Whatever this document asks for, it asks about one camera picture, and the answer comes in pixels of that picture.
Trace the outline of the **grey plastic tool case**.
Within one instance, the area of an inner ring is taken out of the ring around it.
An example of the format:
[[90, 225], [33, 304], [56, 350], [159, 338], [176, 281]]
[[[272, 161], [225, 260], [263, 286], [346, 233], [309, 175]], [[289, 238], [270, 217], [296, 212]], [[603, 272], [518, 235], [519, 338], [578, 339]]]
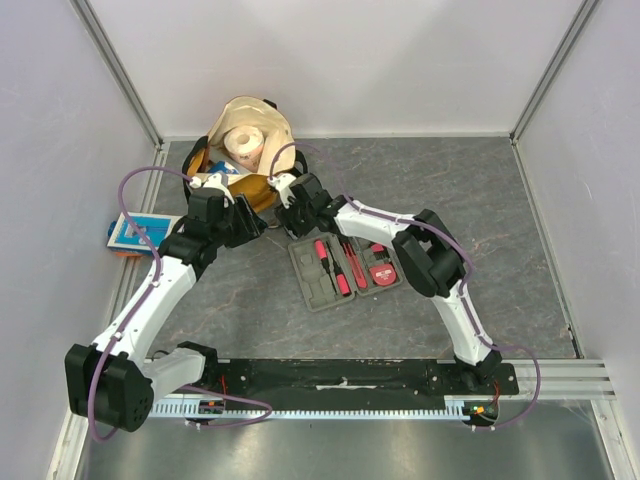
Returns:
[[[322, 267], [320, 260], [315, 252], [314, 241], [322, 240], [325, 248], [329, 242], [333, 253], [341, 266], [344, 275], [349, 283], [351, 294], [344, 297], [340, 294], [336, 285], [333, 267], [330, 262], [330, 273], [327, 273]], [[366, 277], [368, 287], [364, 290], [359, 289], [353, 276], [351, 266], [341, 246], [341, 241], [346, 240], [351, 243], [359, 263]], [[404, 281], [399, 261], [392, 254], [391, 250], [386, 247], [391, 257], [391, 263], [396, 270], [397, 280], [393, 285], [388, 287], [376, 286], [369, 274], [369, 252], [368, 247], [371, 243], [377, 243], [356, 237], [342, 237], [335, 234], [323, 233], [314, 238], [299, 240], [288, 246], [289, 255], [293, 264], [297, 281], [301, 288], [304, 302], [311, 312], [319, 312], [332, 307], [338, 307], [346, 302], [355, 299], [358, 296], [368, 297], [375, 296], [386, 290], [394, 288]]]

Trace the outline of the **long red handled screwdriver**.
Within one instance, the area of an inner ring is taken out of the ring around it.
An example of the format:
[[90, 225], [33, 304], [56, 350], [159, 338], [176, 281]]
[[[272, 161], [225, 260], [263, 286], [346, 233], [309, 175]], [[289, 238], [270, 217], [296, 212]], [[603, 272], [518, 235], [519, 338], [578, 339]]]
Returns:
[[326, 243], [326, 250], [327, 250], [327, 254], [328, 256], [331, 258], [331, 263], [332, 263], [332, 267], [333, 267], [333, 272], [334, 272], [334, 277], [336, 280], [336, 285], [338, 287], [338, 290], [340, 292], [340, 294], [344, 297], [347, 297], [351, 294], [351, 290], [350, 290], [350, 286], [349, 283], [346, 279], [346, 276], [344, 275], [344, 272], [341, 268], [341, 266], [339, 265], [338, 261], [336, 260], [336, 257], [333, 253], [333, 250], [331, 248], [331, 245], [329, 242]]

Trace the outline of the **red black utility knife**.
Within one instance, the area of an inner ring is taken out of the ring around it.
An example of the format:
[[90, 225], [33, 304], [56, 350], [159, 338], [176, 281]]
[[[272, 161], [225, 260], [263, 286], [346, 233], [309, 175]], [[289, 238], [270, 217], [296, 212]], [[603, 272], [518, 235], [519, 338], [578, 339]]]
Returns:
[[352, 245], [350, 242], [346, 241], [346, 240], [342, 240], [341, 241], [341, 246], [343, 248], [343, 251], [347, 257], [347, 260], [350, 263], [351, 266], [351, 270], [353, 273], [353, 276], [355, 278], [356, 284], [358, 286], [359, 289], [366, 289], [368, 287], [368, 283], [366, 280], [366, 277], [364, 275], [364, 272], [362, 270], [362, 267], [359, 263], [358, 257], [354, 251], [354, 249], [352, 248]]

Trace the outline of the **red tape measure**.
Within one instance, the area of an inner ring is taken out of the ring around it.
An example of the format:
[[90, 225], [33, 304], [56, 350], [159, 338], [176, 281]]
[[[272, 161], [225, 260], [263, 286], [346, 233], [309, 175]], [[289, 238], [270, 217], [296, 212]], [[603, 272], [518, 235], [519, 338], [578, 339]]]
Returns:
[[369, 268], [369, 274], [376, 286], [388, 287], [397, 280], [397, 273], [391, 263], [374, 265]]

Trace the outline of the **short red handled screwdriver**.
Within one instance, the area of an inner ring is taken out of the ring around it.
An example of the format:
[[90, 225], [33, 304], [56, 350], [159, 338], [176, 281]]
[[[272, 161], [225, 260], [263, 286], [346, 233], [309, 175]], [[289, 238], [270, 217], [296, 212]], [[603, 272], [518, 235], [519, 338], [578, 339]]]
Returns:
[[314, 248], [322, 267], [327, 273], [330, 273], [330, 262], [324, 242], [322, 240], [315, 240]]

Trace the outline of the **hex key set red holder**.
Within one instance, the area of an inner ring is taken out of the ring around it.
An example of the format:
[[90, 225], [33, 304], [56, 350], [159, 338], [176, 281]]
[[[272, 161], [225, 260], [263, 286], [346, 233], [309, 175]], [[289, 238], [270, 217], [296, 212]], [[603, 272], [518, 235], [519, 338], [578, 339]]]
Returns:
[[371, 243], [368, 247], [369, 265], [378, 266], [387, 264], [391, 261], [391, 257], [386, 247], [379, 243]]

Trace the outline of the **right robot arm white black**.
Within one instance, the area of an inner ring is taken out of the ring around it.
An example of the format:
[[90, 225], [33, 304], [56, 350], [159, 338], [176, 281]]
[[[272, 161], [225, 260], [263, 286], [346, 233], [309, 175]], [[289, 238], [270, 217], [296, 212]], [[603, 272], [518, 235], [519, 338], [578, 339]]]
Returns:
[[357, 237], [393, 251], [409, 285], [432, 300], [450, 336], [458, 381], [467, 392], [483, 392], [501, 363], [472, 303], [468, 282], [471, 260], [435, 212], [398, 214], [376, 209], [347, 195], [332, 197], [313, 174], [288, 173], [268, 179], [280, 205], [276, 216], [300, 238], [317, 228]]

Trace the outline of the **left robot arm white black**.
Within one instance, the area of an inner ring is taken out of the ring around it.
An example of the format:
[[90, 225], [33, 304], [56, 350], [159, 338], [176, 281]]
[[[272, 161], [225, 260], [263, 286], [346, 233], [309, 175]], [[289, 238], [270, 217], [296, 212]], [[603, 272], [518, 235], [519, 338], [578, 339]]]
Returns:
[[182, 388], [216, 388], [219, 367], [209, 347], [181, 346], [157, 361], [145, 358], [156, 335], [184, 295], [216, 259], [264, 231], [244, 195], [217, 188], [191, 195], [188, 212], [158, 248], [158, 260], [123, 311], [94, 341], [73, 345], [64, 359], [72, 413], [93, 423], [136, 431], [154, 404]]

